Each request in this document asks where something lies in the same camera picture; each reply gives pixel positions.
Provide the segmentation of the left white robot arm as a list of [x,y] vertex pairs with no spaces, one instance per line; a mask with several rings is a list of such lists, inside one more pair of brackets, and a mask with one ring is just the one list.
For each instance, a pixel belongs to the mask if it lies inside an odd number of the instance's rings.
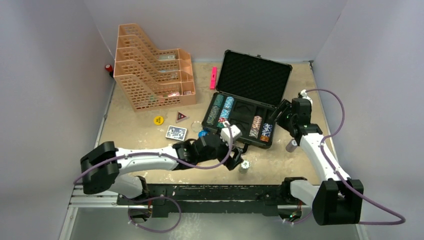
[[151,150],[118,148],[113,141],[106,141],[80,159],[81,175],[77,179],[82,181],[86,195],[111,191],[142,205],[149,199],[147,181],[141,176],[131,176],[131,173],[209,170],[219,166],[231,171],[242,162],[241,153],[235,149],[235,141],[241,135],[225,128],[220,133],[208,133],[195,140]]

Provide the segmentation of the white poker chip stack front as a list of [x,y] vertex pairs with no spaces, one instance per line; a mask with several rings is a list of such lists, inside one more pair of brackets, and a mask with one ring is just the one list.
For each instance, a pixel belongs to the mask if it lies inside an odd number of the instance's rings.
[[241,174],[246,174],[250,167],[251,167],[251,163],[248,160],[244,160],[240,163],[238,171]]

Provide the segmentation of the white poker chip stack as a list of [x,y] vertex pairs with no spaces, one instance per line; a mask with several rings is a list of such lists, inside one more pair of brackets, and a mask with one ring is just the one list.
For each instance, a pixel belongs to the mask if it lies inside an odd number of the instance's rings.
[[286,145],[285,149],[287,152],[292,153],[296,150],[298,144],[295,139],[291,139],[289,143]]
[[240,163],[238,171],[241,174],[246,174],[250,167],[251,167],[251,163],[248,160],[244,160]]

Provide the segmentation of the black poker chip case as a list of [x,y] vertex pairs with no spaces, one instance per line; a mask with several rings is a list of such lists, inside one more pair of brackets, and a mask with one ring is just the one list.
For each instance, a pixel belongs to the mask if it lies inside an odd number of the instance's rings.
[[[227,121],[241,130],[242,136],[238,141],[269,149],[273,143],[276,126],[275,123],[270,123],[269,118],[283,100],[292,70],[293,67],[287,63],[226,50],[216,82],[216,92],[207,107],[201,122],[202,127],[211,133],[219,131],[221,128],[217,127],[217,122],[226,98],[233,97],[234,103]],[[207,118],[217,95],[223,95],[224,100],[217,118],[209,125]],[[262,117],[258,138],[249,137],[254,116]],[[260,140],[265,123],[273,126],[269,142]]]

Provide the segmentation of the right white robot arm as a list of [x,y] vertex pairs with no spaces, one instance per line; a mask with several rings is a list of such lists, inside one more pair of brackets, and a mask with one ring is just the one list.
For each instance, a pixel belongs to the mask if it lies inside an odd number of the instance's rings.
[[284,99],[270,119],[284,130],[303,150],[321,180],[319,187],[304,177],[284,180],[280,196],[288,204],[296,200],[311,207],[314,220],[320,226],[357,224],[360,221],[364,186],[352,179],[332,155],[320,127],[311,122],[312,103],[307,98]]

